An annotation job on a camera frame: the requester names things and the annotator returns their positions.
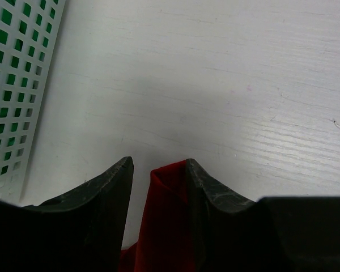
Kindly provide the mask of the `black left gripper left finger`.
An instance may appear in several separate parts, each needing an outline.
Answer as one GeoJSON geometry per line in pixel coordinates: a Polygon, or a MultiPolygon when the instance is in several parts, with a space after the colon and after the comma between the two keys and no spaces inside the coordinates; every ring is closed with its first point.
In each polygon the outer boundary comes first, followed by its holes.
{"type": "Polygon", "coordinates": [[[0,200],[0,271],[117,271],[131,157],[38,206],[0,200]]]}

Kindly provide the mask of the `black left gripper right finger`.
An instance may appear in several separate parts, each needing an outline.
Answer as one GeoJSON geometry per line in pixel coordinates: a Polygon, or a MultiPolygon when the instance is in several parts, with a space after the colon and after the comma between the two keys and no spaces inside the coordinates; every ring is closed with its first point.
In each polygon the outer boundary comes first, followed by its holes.
{"type": "Polygon", "coordinates": [[[340,271],[340,197],[252,201],[185,163],[197,271],[340,271]]]}

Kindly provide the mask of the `dark red t shirt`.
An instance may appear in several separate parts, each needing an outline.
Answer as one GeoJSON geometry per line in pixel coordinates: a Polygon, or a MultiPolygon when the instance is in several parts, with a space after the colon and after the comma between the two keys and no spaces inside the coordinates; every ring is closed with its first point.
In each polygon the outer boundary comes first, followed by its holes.
{"type": "Polygon", "coordinates": [[[138,241],[119,271],[195,271],[185,178],[184,161],[151,171],[138,241]]]}

